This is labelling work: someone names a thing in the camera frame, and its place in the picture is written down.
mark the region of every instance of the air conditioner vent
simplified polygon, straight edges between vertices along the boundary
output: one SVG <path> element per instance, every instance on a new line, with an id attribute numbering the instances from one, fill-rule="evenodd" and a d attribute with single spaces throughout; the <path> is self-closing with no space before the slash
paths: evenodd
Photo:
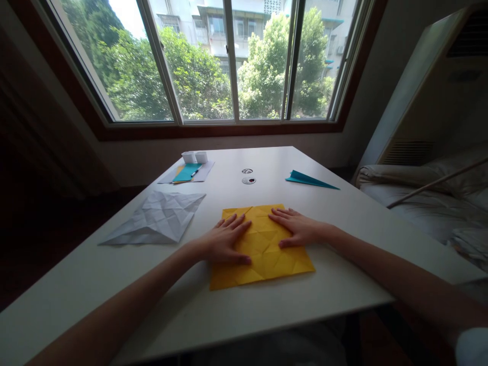
<path id="1" fill-rule="evenodd" d="M 488 57 L 488 10 L 475 11 L 452 44 L 447 57 Z"/>
<path id="2" fill-rule="evenodd" d="M 401 140 L 393 143 L 381 164 L 422 165 L 426 162 L 434 143 L 421 140 Z"/>

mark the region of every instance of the yellow paper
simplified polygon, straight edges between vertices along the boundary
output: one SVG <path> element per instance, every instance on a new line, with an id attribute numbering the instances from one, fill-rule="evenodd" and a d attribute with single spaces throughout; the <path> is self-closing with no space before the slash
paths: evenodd
<path id="1" fill-rule="evenodd" d="M 176 168 L 176 175 L 175 177 L 178 176 L 178 174 L 181 173 L 181 171 L 183 170 L 185 166 L 184 165 L 180 165 L 179 167 Z M 186 183 L 188 181 L 192 181 L 192 180 L 179 180 L 179 181 L 173 181 L 173 184 L 179 184 L 179 183 Z"/>
<path id="2" fill-rule="evenodd" d="M 233 214 L 239 217 L 246 214 L 245 221 L 252 220 L 251 227 L 236 243 L 239 253 L 251 257 L 251 265 L 214 263 L 210 290 L 220 290 L 256 281 L 270 280 L 277 277 L 315 272 L 314 265 L 304 247 L 281 249 L 278 243 L 291 233 L 283 226 L 272 221 L 268 214 L 271 208 L 285 208 L 282 204 L 228 208 L 222 211 L 222 218 Z"/>

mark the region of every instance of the white sofa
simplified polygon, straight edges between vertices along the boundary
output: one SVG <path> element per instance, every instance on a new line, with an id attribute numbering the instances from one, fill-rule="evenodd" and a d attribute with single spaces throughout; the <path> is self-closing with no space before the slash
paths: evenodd
<path id="1" fill-rule="evenodd" d="M 387 206 L 487 156 L 488 142 L 420 167 L 367 165 L 360 169 L 356 186 Z M 391 211 L 488 272 L 488 163 L 424 191 Z"/>

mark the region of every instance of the finger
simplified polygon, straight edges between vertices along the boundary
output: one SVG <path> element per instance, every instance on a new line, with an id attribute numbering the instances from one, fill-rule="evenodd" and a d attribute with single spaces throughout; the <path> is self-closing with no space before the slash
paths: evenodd
<path id="1" fill-rule="evenodd" d="M 291 238 L 283 239 L 281 242 L 278 243 L 280 248 L 288 248 L 288 247 L 298 247 L 302 245 L 300 240 L 296 236 L 292 236 Z"/>
<path id="2" fill-rule="evenodd" d="M 221 219 L 217 224 L 214 226 L 214 228 L 221 227 L 221 225 L 225 222 L 225 219 Z"/>
<path id="3" fill-rule="evenodd" d="M 227 227 L 227 226 L 229 226 L 230 224 L 232 224 L 232 222 L 235 220 L 235 218 L 236 218 L 236 217 L 237 217 L 237 215 L 236 215 L 236 214 L 233 214 L 231 217 L 229 217 L 229 218 L 227 219 L 227 221 L 226 221 L 226 222 L 224 222 L 224 223 L 222 224 L 222 227 Z"/>
<path id="4" fill-rule="evenodd" d="M 283 212 L 281 212 L 281 211 L 277 211 L 277 210 L 275 210 L 274 208 L 272 208 L 272 209 L 271 209 L 271 212 L 273 212 L 273 214 L 274 214 L 275 216 L 280 216 L 280 217 L 282 217 L 282 218 L 284 218 L 284 219 L 287 219 L 287 218 L 289 218 L 289 217 L 290 217 L 290 215 L 287 215 L 287 214 L 285 214 L 285 213 L 283 213 Z"/>
<path id="5" fill-rule="evenodd" d="M 292 216 L 298 216 L 298 215 L 301 215 L 301 213 L 299 213 L 298 211 L 295 211 L 294 209 L 292 208 L 289 208 L 288 209 L 291 213 Z"/>
<path id="6" fill-rule="evenodd" d="M 276 211 L 281 212 L 286 216 L 291 216 L 291 212 L 289 210 L 283 210 L 282 208 L 277 208 Z"/>
<path id="7" fill-rule="evenodd" d="M 228 252 L 225 253 L 227 260 L 230 263 L 236 263 L 236 264 L 251 264 L 252 260 L 251 257 L 238 253 L 233 250 L 229 250 Z"/>
<path id="8" fill-rule="evenodd" d="M 280 225 L 283 225 L 284 227 L 287 228 L 289 221 L 285 218 L 282 218 L 281 216 L 278 215 L 268 215 L 270 219 L 272 219 L 274 222 L 277 222 Z"/>
<path id="9" fill-rule="evenodd" d="M 237 235 L 237 236 L 241 236 L 242 234 L 244 234 L 246 232 L 247 229 L 249 229 L 249 227 L 251 226 L 252 222 L 251 221 L 246 221 L 245 223 L 237 226 L 235 229 L 234 229 L 234 233 Z"/>
<path id="10" fill-rule="evenodd" d="M 237 226 L 239 226 L 240 224 L 242 224 L 242 222 L 244 221 L 244 214 L 242 214 L 241 216 L 239 216 L 237 218 L 237 220 L 234 220 L 234 222 L 232 224 L 229 225 L 229 227 L 231 229 L 235 229 Z"/>

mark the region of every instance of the wooden floor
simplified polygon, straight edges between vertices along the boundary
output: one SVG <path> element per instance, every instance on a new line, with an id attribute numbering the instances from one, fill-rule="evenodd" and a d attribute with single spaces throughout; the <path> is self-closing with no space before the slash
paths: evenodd
<path id="1" fill-rule="evenodd" d="M 144 187 L 122 189 L 83 202 L 57 201 L 32 208 L 17 227 L 2 230 L 0 310 L 6 308 Z M 439 335 L 405 306 L 396 308 L 439 359 L 454 365 L 453 352 Z M 413 365 L 374 311 L 360 315 L 362 365 Z"/>

